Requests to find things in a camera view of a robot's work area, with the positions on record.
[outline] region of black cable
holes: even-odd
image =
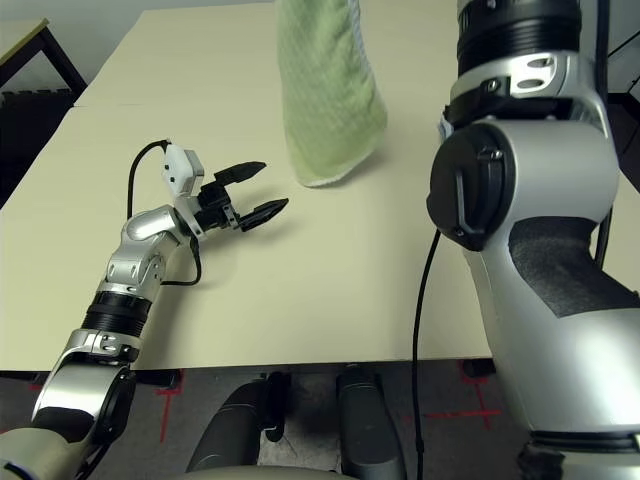
[[[86,464],[85,468],[81,472],[79,472],[75,480],[86,480],[87,478],[89,478],[89,475],[93,473],[93,471],[96,469],[98,464],[102,461],[104,456],[109,451],[110,446],[111,444],[101,446],[100,449],[98,450],[98,453],[96,453],[95,456],[93,457],[93,460],[91,461],[91,463]]]
[[[129,220],[133,216],[133,183],[136,178],[136,169],[140,164],[140,161],[144,158],[144,156],[149,153],[149,150],[160,147],[163,151],[167,150],[167,145],[171,142],[168,140],[158,140],[157,142],[151,142],[149,145],[140,150],[140,153],[136,155],[136,158],[133,160],[131,164],[131,169],[129,170],[129,182],[127,184],[127,220]]]
[[[598,95],[602,98],[604,106],[607,106],[608,86],[607,86],[607,50],[609,49],[609,0],[598,0],[598,25],[596,27],[596,64],[595,64],[595,87]],[[595,261],[598,267],[604,265],[604,257],[609,245],[609,232],[611,230],[611,216],[613,208],[609,210],[607,216],[600,223],[598,229],[598,241],[596,243]]]
[[[192,287],[196,285],[202,278],[202,263],[200,261],[200,244],[196,237],[191,237],[191,253],[193,254],[193,262],[196,264],[196,278],[189,282],[181,282],[177,280],[170,280],[160,283],[160,285],[175,285],[178,287]]]
[[[422,302],[424,301],[424,291],[427,286],[427,278],[429,278],[429,271],[431,270],[431,264],[433,263],[433,257],[436,254],[436,248],[438,248],[438,241],[440,240],[440,230],[436,230],[433,240],[431,241],[431,248],[429,249],[429,255],[427,255],[427,262],[422,272],[422,279],[420,280],[420,289],[418,290],[418,302],[416,304],[416,318],[413,324],[413,353],[411,358],[411,394],[413,397],[413,419],[416,429],[416,453],[418,454],[417,475],[418,480],[422,480],[422,472],[424,470],[424,440],[422,439],[422,417],[420,416],[420,402],[418,398],[418,337],[420,334],[420,317],[422,315]]]
[[[167,146],[170,144],[171,142],[169,140],[158,140],[156,142],[151,142],[149,145],[140,150],[138,155],[136,155],[136,158],[133,159],[131,169],[129,170],[129,182],[127,183],[127,220],[129,220],[133,216],[133,188],[135,184],[136,170],[138,168],[138,165],[150,150],[156,147],[160,147],[164,152],[166,152]],[[198,243],[198,239],[195,236],[191,237],[189,246],[191,247],[191,253],[193,254],[193,262],[196,264],[196,278],[188,282],[169,280],[161,282],[160,285],[191,287],[193,285],[196,285],[200,281],[200,279],[202,278],[202,262],[200,261],[200,244]]]
[[[633,35],[631,35],[629,38],[627,38],[624,42],[622,42],[620,45],[618,45],[616,48],[614,48],[613,50],[611,50],[611,52],[609,52],[609,54],[607,55],[607,57],[613,57],[616,53],[618,53],[620,50],[622,50],[624,47],[626,47],[627,45],[629,45],[631,42],[633,42],[638,35],[640,35],[640,30],[638,30],[636,33],[634,33]]]

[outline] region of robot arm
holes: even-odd
[[[459,8],[455,132],[427,204],[464,247],[499,377],[531,432],[521,462],[544,478],[640,478],[640,299],[589,253],[619,170],[578,54],[579,7]]]
[[[240,216],[225,186],[251,178],[265,164],[250,162],[215,174],[200,187],[204,169],[194,152],[166,145],[167,185],[174,206],[130,218],[107,265],[80,329],[69,337],[36,402],[32,424],[0,435],[0,478],[86,478],[124,431],[136,379],[131,371],[140,336],[160,287],[189,285],[165,279],[166,265],[180,246],[198,244],[213,228],[250,230],[279,213],[275,200]]]

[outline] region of black table frame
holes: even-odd
[[[80,96],[84,89],[87,88],[87,82],[84,81],[76,67],[73,66],[73,63],[71,63],[71,60],[69,60],[69,57],[64,53],[64,50],[47,27],[40,30],[15,54],[0,65],[0,87],[7,83],[18,70],[24,67],[39,52],[46,55],[62,79],[69,85],[71,91]]]

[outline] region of green towel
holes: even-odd
[[[360,35],[357,0],[277,0],[284,129],[300,183],[335,182],[382,140],[387,112]]]

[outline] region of table surface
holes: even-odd
[[[201,283],[163,288],[136,367],[408,359],[434,232],[425,196],[435,127],[456,72],[455,5],[370,0],[362,15],[389,127],[353,177],[314,190],[295,181],[287,158],[273,5],[145,12],[0,211],[0,369],[50,368],[117,247],[133,157],[167,137],[198,153],[207,178],[243,161],[268,163],[230,187],[241,212],[291,201],[249,233],[213,231]],[[170,201],[160,166],[154,152],[139,169],[136,210]],[[606,267],[633,289],[637,211],[622,179]],[[193,275],[187,251],[172,267]],[[420,356],[489,355],[468,268],[444,241]]]
[[[49,20],[35,18],[0,22],[0,65],[47,27]]]

